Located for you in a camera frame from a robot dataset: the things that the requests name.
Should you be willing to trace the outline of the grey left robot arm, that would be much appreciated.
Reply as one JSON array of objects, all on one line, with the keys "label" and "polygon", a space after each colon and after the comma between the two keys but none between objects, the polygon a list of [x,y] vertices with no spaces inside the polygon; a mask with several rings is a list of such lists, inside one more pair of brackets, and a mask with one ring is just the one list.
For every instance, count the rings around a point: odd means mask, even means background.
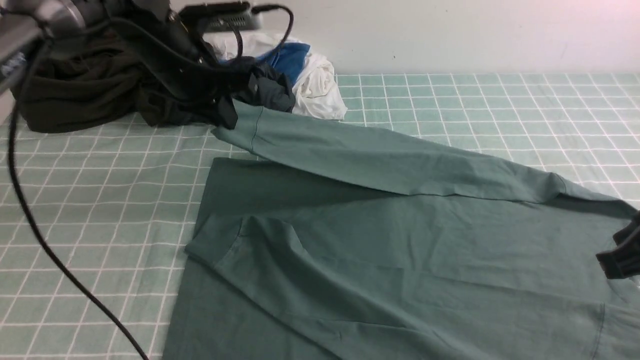
[{"label": "grey left robot arm", "polygon": [[10,130],[71,133],[139,113],[150,126],[199,122],[233,130],[249,71],[224,65],[202,34],[219,10],[175,12],[169,0],[7,0],[1,7],[1,91]]}]

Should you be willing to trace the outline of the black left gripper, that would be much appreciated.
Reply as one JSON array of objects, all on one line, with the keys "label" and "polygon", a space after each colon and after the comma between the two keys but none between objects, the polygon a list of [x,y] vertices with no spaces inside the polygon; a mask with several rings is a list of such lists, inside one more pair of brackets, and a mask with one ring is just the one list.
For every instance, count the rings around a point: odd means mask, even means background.
[{"label": "black left gripper", "polygon": [[105,13],[162,85],[158,95],[188,108],[214,107],[214,125],[235,129],[233,93],[249,83],[250,75],[218,60],[205,33],[185,27],[168,0],[107,0]]}]

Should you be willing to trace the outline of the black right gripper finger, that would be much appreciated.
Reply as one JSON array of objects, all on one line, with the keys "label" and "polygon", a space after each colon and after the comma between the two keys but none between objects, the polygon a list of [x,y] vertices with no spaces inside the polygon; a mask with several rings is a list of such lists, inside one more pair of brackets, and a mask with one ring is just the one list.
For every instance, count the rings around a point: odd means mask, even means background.
[{"label": "black right gripper finger", "polygon": [[608,280],[625,280],[640,274],[640,214],[636,212],[628,225],[612,239],[615,248],[596,254]]}]

